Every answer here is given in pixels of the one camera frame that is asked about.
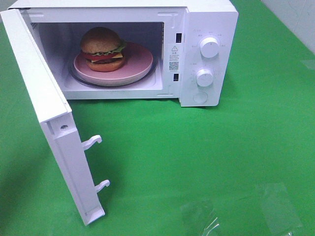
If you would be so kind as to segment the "round microwave door button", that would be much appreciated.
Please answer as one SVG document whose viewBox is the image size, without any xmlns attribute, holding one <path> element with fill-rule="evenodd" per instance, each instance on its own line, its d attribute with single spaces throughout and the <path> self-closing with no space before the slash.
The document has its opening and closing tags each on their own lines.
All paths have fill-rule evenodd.
<svg viewBox="0 0 315 236">
<path fill-rule="evenodd" d="M 198 92 L 193 96 L 193 100 L 196 103 L 203 104 L 207 101 L 208 94 L 205 92 Z"/>
</svg>

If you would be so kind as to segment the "pink round plate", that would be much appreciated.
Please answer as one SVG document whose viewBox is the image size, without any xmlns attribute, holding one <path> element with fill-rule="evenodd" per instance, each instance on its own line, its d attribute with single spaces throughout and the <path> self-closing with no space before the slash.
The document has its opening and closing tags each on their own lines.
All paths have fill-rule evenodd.
<svg viewBox="0 0 315 236">
<path fill-rule="evenodd" d="M 128 42 L 123 50 L 126 59 L 123 66 L 111 72 L 91 70 L 81 55 L 74 59 L 74 71 L 79 79 L 98 86 L 118 87 L 132 84 L 145 77 L 152 68 L 153 55 L 145 47 Z"/>
</svg>

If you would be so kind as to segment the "burger with lettuce and tomato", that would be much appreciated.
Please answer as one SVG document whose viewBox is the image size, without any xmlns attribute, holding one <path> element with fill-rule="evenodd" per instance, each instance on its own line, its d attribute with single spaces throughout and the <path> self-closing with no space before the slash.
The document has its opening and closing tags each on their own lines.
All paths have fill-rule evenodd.
<svg viewBox="0 0 315 236">
<path fill-rule="evenodd" d="M 126 45 L 113 30 L 95 27 L 87 31 L 81 39 L 81 56 L 91 70 L 111 72 L 125 63 L 123 50 Z"/>
</svg>

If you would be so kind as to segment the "white microwave door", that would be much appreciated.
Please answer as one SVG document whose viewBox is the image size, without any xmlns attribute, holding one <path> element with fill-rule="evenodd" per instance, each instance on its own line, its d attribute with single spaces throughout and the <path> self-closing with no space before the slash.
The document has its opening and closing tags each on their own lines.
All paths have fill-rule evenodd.
<svg viewBox="0 0 315 236">
<path fill-rule="evenodd" d="M 95 135 L 81 141 L 72 109 L 32 35 L 27 14 L 18 9 L 0 14 L 38 122 L 78 212 L 88 225 L 105 215 L 97 194 L 110 185 L 108 180 L 94 184 L 85 155 L 85 150 L 101 143 L 102 138 Z"/>
</svg>

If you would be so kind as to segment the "lower white microwave knob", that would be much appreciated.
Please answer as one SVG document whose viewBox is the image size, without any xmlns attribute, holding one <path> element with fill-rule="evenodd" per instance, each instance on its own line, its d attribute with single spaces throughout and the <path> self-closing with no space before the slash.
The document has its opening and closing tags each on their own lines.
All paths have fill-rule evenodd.
<svg viewBox="0 0 315 236">
<path fill-rule="evenodd" d="M 201 69 L 196 74 L 196 82 L 200 87 L 208 87 L 213 83 L 214 76 L 209 69 Z"/>
</svg>

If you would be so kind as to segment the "white microwave knob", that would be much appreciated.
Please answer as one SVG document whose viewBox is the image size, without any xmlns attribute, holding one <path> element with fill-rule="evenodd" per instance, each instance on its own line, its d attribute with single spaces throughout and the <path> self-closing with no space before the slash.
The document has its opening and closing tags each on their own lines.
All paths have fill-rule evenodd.
<svg viewBox="0 0 315 236">
<path fill-rule="evenodd" d="M 201 69 L 196 74 L 196 82 L 200 87 L 208 87 L 213 83 L 214 76 L 209 69 Z"/>
<path fill-rule="evenodd" d="M 213 58 L 215 57 L 220 50 L 219 42 L 214 37 L 206 37 L 201 40 L 200 44 L 200 52 L 205 58 Z"/>
</svg>

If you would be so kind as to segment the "white microwave oven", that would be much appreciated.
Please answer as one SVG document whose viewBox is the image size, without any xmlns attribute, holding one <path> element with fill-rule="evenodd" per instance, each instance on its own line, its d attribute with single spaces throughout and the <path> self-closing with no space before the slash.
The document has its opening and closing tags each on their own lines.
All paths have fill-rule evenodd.
<svg viewBox="0 0 315 236">
<path fill-rule="evenodd" d="M 1 14 L 35 106 L 69 99 L 177 98 L 216 106 L 238 20 L 228 0 L 19 0 Z M 122 41 L 122 67 L 91 70 L 83 35 Z"/>
</svg>

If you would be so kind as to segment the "upper white microwave knob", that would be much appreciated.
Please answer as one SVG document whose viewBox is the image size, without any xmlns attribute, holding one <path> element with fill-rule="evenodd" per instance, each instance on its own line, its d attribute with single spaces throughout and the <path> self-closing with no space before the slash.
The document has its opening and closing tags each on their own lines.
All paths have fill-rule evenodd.
<svg viewBox="0 0 315 236">
<path fill-rule="evenodd" d="M 200 52 L 205 58 L 213 58 L 215 57 L 220 50 L 219 42 L 214 37 L 206 37 L 201 40 L 200 44 Z"/>
</svg>

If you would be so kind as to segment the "clear tape patch right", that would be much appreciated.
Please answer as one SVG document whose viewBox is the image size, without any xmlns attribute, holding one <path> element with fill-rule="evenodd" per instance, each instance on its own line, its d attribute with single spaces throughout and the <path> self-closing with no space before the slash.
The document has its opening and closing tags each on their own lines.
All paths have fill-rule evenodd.
<svg viewBox="0 0 315 236">
<path fill-rule="evenodd" d="M 271 235 L 301 235 L 303 224 L 282 182 L 258 184 L 255 190 Z"/>
</svg>

